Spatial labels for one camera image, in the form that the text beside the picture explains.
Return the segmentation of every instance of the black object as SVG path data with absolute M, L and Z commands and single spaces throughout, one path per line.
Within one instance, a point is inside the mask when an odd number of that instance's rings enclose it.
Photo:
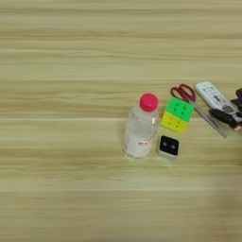
M 224 111 L 211 109 L 209 112 L 213 117 L 217 118 L 225 124 L 228 124 L 232 129 L 235 129 L 241 125 L 240 123 L 237 123 L 231 115 L 225 113 Z
M 237 115 L 238 117 L 242 117 L 242 112 L 237 112 L 236 115 Z
M 178 140 L 172 139 L 164 135 L 161 137 L 160 151 L 176 157 L 178 155 L 178 150 L 179 150 Z
M 242 88 L 236 91 L 238 99 L 233 99 L 231 102 L 238 107 L 238 110 L 242 112 Z

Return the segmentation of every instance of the yellow rubik's cube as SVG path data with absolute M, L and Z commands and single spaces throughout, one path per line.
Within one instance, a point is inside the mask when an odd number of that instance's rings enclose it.
M 194 106 L 172 97 L 165 109 L 161 125 L 178 133 L 184 133 L 193 114 Z

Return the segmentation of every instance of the electronic device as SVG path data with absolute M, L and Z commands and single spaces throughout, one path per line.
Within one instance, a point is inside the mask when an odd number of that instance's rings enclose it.
M 237 116 L 238 108 L 209 81 L 203 81 L 195 86 L 196 91 L 205 102 L 215 110 L 221 110 L 233 117 L 236 122 L 241 122 L 242 118 Z
M 159 156 L 168 159 L 177 158 L 179 153 L 179 141 L 163 135 L 158 144 L 157 153 Z
M 231 100 L 231 102 L 237 106 L 238 110 L 242 112 L 242 88 L 236 91 L 236 95 L 238 98 Z

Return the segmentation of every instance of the plastic bottle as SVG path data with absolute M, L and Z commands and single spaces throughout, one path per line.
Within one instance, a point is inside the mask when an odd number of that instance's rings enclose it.
M 158 104 L 156 95 L 144 94 L 140 105 L 130 112 L 124 137 L 124 150 L 129 156 L 144 158 L 151 151 L 159 128 Z

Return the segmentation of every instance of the white device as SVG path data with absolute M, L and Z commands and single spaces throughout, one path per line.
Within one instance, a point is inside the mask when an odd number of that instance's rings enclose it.
M 230 114 L 237 122 L 241 122 L 241 118 L 236 115 L 237 107 L 228 101 L 211 82 L 200 82 L 195 86 L 195 89 L 212 109 L 222 110 Z

